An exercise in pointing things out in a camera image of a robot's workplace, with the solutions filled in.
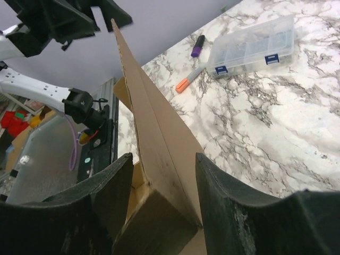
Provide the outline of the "aluminium front extrusion rail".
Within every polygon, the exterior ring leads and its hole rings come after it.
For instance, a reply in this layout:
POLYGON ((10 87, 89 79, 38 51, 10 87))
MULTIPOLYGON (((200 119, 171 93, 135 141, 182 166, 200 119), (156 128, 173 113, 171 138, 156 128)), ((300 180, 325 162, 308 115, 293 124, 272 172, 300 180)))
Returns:
POLYGON ((104 108, 104 106, 108 105, 112 107, 114 102, 114 93, 113 88, 117 79, 112 78, 106 81, 104 84, 98 87, 98 89, 93 94, 95 109, 104 108))

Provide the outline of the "orange capped marker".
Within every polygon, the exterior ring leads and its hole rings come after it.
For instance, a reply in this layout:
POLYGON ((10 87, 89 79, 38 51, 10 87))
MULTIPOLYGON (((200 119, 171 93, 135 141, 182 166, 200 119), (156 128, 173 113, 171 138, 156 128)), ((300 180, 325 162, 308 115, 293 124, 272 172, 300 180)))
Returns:
POLYGON ((190 83, 206 68, 207 63, 200 63, 199 66, 193 70, 186 78, 184 78, 180 83, 178 83, 175 87, 175 91, 181 94, 190 83))

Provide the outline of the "clear plastic screw organizer box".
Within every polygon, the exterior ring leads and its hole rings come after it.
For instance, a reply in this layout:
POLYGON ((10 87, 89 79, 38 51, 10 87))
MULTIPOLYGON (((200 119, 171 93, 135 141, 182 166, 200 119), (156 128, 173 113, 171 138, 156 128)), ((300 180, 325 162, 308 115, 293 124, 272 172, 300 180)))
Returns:
POLYGON ((206 70, 219 79, 289 65, 301 33, 291 14, 221 35, 212 45, 206 70))

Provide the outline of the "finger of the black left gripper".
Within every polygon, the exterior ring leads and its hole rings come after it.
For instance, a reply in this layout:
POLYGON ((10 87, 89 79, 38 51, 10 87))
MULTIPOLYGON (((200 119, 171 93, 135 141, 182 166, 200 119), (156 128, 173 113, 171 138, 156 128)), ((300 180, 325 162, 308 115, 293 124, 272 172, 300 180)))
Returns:
POLYGON ((99 8, 102 12, 108 32, 113 32, 113 19, 118 26, 122 28, 133 23, 132 17, 120 8, 113 0, 100 0, 99 8))

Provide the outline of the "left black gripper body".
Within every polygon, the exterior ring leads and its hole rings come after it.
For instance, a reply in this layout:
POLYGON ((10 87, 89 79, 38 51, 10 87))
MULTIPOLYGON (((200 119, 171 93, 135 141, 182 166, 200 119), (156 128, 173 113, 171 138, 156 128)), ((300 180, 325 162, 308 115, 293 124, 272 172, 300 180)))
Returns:
POLYGON ((99 28, 91 10, 98 1, 6 1, 21 21, 5 35, 25 57, 39 55, 51 40, 65 51, 74 40, 92 37, 99 28))

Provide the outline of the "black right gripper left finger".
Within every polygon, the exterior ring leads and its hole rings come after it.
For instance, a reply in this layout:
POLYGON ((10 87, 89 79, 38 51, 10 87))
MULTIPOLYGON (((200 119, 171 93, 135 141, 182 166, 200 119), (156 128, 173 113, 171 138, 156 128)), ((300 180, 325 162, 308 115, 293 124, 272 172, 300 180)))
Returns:
POLYGON ((132 159, 126 153, 42 202, 1 202, 1 254, 110 254, 126 220, 132 159))

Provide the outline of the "brown cardboard box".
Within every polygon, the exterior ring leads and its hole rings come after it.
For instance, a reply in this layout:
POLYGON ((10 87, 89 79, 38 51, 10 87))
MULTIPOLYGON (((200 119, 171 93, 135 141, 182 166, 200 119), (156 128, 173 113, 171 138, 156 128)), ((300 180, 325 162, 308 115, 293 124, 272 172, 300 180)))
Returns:
POLYGON ((114 92, 133 114, 144 178, 142 199, 112 253, 206 254, 195 172, 202 147, 112 27, 124 75, 114 92))

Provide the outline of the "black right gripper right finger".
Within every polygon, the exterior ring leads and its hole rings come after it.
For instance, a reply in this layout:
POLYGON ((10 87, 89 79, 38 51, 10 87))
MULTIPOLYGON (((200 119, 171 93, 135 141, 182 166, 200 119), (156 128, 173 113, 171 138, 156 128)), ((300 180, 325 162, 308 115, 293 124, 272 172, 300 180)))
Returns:
POLYGON ((208 254, 339 254, 339 192, 278 198, 195 157, 208 254))

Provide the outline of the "black metal base rail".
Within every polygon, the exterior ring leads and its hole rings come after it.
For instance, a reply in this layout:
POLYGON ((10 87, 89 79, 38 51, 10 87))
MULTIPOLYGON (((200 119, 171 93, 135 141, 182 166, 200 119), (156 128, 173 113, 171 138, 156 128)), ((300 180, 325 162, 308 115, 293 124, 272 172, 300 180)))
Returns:
POLYGON ((78 166, 77 182, 99 173, 117 160, 118 103, 103 109, 107 122, 98 134, 84 145, 78 166))

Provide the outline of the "purple black highlighter marker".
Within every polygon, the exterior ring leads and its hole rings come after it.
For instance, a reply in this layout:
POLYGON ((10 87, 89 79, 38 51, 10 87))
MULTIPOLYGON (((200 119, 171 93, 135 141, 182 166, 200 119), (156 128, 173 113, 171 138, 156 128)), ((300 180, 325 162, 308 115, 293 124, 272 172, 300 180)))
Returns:
POLYGON ((199 57, 203 44, 205 42, 205 35, 200 35, 193 46, 192 52, 191 52, 191 57, 196 58, 199 57))

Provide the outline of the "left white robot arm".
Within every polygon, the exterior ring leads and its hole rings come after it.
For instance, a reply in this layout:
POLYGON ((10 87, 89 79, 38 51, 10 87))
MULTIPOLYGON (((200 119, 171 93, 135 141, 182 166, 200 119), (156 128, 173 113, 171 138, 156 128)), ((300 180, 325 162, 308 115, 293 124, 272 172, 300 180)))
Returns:
POLYGON ((75 40, 94 37, 100 9, 108 32, 130 25, 132 17, 114 1, 2 1, 1 21, 15 13, 18 24, 1 29, 1 93, 38 101, 93 131, 107 117, 94 109, 93 97, 80 90, 80 74, 89 55, 68 54, 75 40))

